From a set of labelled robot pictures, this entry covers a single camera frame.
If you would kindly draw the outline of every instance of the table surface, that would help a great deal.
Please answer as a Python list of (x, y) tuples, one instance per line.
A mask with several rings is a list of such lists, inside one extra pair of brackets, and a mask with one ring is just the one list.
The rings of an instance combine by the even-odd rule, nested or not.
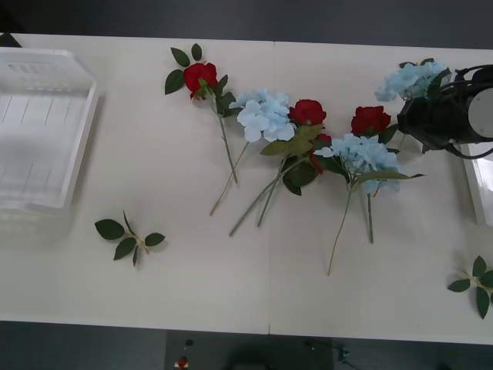
[[(422, 156), (407, 139), (404, 172), (427, 176), (374, 200), (374, 244), (364, 198), (354, 198), (328, 277), (346, 197), (341, 178), (324, 174), (302, 197), (279, 187), (262, 228), (255, 228), (257, 210), (229, 238), (277, 170), (278, 159), (260, 156), (259, 143), (240, 167), (240, 188), (209, 217), (229, 175), (220, 128), (210, 108), (192, 104), (185, 90), (163, 92), (176, 68), (169, 47), (188, 49), (193, 40), (18, 39), (26, 47), (74, 52), (96, 74), (102, 98), (70, 215), (57, 221), (2, 216), (0, 319), (493, 344), (493, 314), (482, 321), (474, 296), (446, 289), (478, 254), (493, 261), (493, 229), (475, 223), (461, 160)], [(267, 87), (289, 94), (292, 105), (321, 101), (333, 136), (350, 130), (357, 106), (377, 105), (373, 91), (399, 62), (433, 56), (455, 68), (493, 60), (488, 50), (200, 44), (235, 93)], [(385, 105), (393, 117), (401, 107)], [(241, 131), (234, 119), (228, 122), (235, 156)], [(393, 144), (400, 139), (397, 134)], [(141, 256), (137, 269), (129, 259), (113, 262), (115, 246), (93, 226), (121, 219), (122, 209), (139, 233), (167, 236), (156, 253)]]

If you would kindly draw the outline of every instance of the hydrangea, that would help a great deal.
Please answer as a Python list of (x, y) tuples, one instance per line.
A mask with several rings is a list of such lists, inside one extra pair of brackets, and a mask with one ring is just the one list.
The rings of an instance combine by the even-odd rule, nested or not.
[[(339, 156), (344, 168), (353, 176), (382, 170), (398, 172), (397, 156), (378, 142), (378, 136), (367, 138), (348, 133), (343, 139), (333, 139), (330, 147), (316, 150), (314, 154), (326, 158)], [(374, 193), (378, 188), (385, 187), (399, 191), (397, 180), (369, 180), (363, 186), (365, 193)]]
[(397, 95), (404, 100), (426, 97), (430, 83), (446, 68), (440, 61), (426, 62), (422, 66), (408, 63), (404, 68), (385, 77), (384, 84), (376, 91), (375, 96), (381, 102), (390, 102)]
[(245, 127), (245, 139), (254, 143), (263, 137), (270, 141), (291, 140), (294, 127), (287, 117), (288, 97), (277, 93), (270, 95), (267, 89), (256, 90), (253, 94), (243, 94), (230, 108), (243, 108), (238, 114), (238, 122)]

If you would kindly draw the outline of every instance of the flower stem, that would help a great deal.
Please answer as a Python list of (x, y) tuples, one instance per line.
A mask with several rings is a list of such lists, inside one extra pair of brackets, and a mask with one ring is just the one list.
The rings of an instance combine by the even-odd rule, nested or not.
[(367, 194), (368, 198), (368, 225), (370, 226), (370, 243), (373, 244), (373, 220), (371, 219), (371, 195)]
[(224, 130), (223, 116), (218, 114), (217, 117), (219, 118), (219, 124), (221, 125), (221, 131), (223, 132), (223, 141), (224, 141), (224, 145), (226, 146), (226, 153), (228, 155), (228, 160), (230, 162), (230, 167), (231, 167), (231, 172), (233, 173), (234, 182), (238, 183), (238, 178), (236, 177), (236, 172), (234, 170), (233, 160), (231, 159), (230, 147), (228, 146), (228, 140), (226, 138), (226, 131)]
[(334, 252), (336, 250), (337, 240), (339, 239), (340, 232), (342, 231), (342, 227), (344, 226), (344, 221), (346, 220), (347, 210), (349, 209), (349, 203), (351, 200), (351, 194), (353, 193), (353, 186), (354, 184), (351, 184), (349, 193), (347, 195), (346, 210), (344, 211), (344, 216), (342, 217), (342, 222), (340, 223), (339, 231), (337, 232), (336, 240), (334, 241), (334, 246), (332, 247), (332, 255), (330, 256), (330, 263), (329, 263), (329, 268), (327, 269), (327, 276), (330, 275), (330, 269), (332, 268), (332, 260), (334, 259)]
[[(309, 158), (306, 157), (306, 158), (303, 158), (301, 160), (298, 160), (297, 162), (293, 163), (293, 165), (289, 166), (288, 168), (286, 168), (284, 171), (282, 171), (280, 173), (280, 176), (279, 177), (282, 177), (284, 176), (285, 173), (289, 172), (292, 168), (296, 167), (298, 164), (302, 163), (302, 162), (306, 162), (308, 161)], [(231, 230), (230, 232), (230, 236), (232, 237), (234, 235), (234, 233), (236, 232), (236, 230), (238, 230), (238, 228), (241, 226), (241, 224), (246, 220), (247, 216), (250, 214), (250, 212), (252, 211), (252, 209), (255, 207), (255, 205), (257, 204), (257, 202), (262, 199), (262, 196), (269, 190), (269, 188), (271, 186), (273, 186), (275, 183), (277, 182), (277, 178), (275, 178), (274, 180), (270, 181), (269, 185), (267, 185), (266, 187), (263, 188), (263, 190), (260, 192), (260, 194), (258, 195), (257, 198), (255, 198), (255, 200), (252, 202), (252, 204), (248, 207), (248, 209), (246, 210), (246, 212), (243, 214), (243, 216), (240, 218), (240, 220), (236, 223), (236, 225), (234, 225), (233, 229)]]
[(269, 192), (269, 195), (267, 196), (267, 200), (266, 200), (266, 202), (265, 202), (265, 204), (263, 206), (262, 214), (260, 215), (260, 219), (259, 219), (259, 222), (257, 224), (257, 227), (260, 227), (260, 225), (262, 224), (263, 216), (265, 215), (265, 211), (267, 210), (267, 206), (269, 205), (270, 198), (272, 197), (272, 194), (274, 192), (274, 189), (276, 189), (276, 185), (277, 185), (277, 182), (280, 179), (280, 174), (281, 174), (281, 171), (283, 170), (284, 164), (286, 163), (286, 159), (287, 159), (287, 155), (283, 158), (282, 162), (280, 163), (279, 171), (277, 171), (276, 178), (274, 179), (275, 183), (270, 188), (270, 192)]
[[(250, 144), (250, 143), (249, 143), (249, 142), (246, 142), (245, 147), (244, 147), (244, 148), (243, 148), (243, 150), (241, 151), (240, 156), (238, 157), (238, 159), (236, 160), (236, 163), (234, 164), (234, 169), (236, 169), (236, 166), (237, 166), (237, 165), (238, 165), (238, 163), (240, 162), (241, 157), (242, 157), (242, 156), (243, 156), (243, 154), (245, 153), (245, 150), (247, 150), (248, 144)], [(212, 216), (212, 215), (214, 214), (214, 212), (216, 212), (216, 209), (217, 209), (217, 208), (218, 208), (218, 206), (220, 205), (221, 200), (223, 200), (223, 198), (226, 196), (226, 192), (227, 192), (227, 191), (228, 191), (228, 189), (230, 188), (230, 184), (231, 184), (231, 180), (232, 180), (232, 179), (233, 179), (233, 171), (231, 171), (230, 178), (228, 179), (228, 182), (226, 183), (226, 186), (224, 187), (224, 190), (223, 190), (223, 192), (221, 193), (221, 196), (219, 197), (219, 199), (217, 200), (217, 202), (214, 204), (213, 209), (210, 211), (209, 216)]]

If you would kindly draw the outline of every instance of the red rose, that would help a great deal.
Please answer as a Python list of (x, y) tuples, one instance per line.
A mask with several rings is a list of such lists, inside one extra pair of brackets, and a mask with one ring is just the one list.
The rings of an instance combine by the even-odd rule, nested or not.
[[(327, 141), (329, 143), (329, 145), (332, 144), (332, 138), (329, 135), (325, 134), (325, 133), (321, 133), (319, 136), (317, 136), (315, 138), (315, 140)], [(314, 166), (317, 169), (318, 173), (322, 174), (323, 171), (324, 171), (324, 169), (322, 167), (320, 167), (320, 164), (318, 164), (317, 159), (315, 158), (314, 150), (313, 149), (310, 151), (310, 159), (311, 159), (311, 163), (314, 164)]]
[(375, 135), (385, 131), (391, 123), (391, 117), (384, 113), (383, 106), (358, 106), (356, 116), (351, 122), (354, 135)]
[(186, 68), (183, 71), (183, 78), (185, 79), (186, 87), (188, 87), (188, 90), (192, 92), (190, 94), (190, 98), (193, 98), (195, 92), (200, 89), (199, 78), (205, 79), (207, 85), (209, 85), (213, 89), (217, 86), (216, 66), (212, 63), (192, 64), (190, 67)]
[(327, 114), (319, 102), (302, 99), (296, 103), (294, 108), (290, 107), (290, 113), (287, 116), (300, 125), (306, 124), (307, 121), (310, 121), (310, 125), (320, 125), (327, 117)]

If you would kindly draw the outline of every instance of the floor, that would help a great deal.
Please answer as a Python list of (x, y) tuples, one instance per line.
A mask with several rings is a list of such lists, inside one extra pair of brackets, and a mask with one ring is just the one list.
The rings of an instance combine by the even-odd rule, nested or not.
[[(0, 0), (0, 4), (29, 33), (493, 49), (487, 26), (493, 2), (484, 0)], [(0, 32), (8, 31), (6, 27), (0, 22)], [(193, 339), (193, 345), (186, 346), (187, 339)], [(251, 359), (253, 351), (273, 368), (284, 369), (436, 370), (441, 363), (451, 370), (493, 368), (488, 346), (335, 342), (351, 352), (350, 365), (337, 362), (339, 352), (330, 350), (326, 341), (307, 343), (305, 338), (0, 322), (0, 368), (171, 370), (186, 354), (191, 370), (208, 370), (232, 368), (234, 358)]]

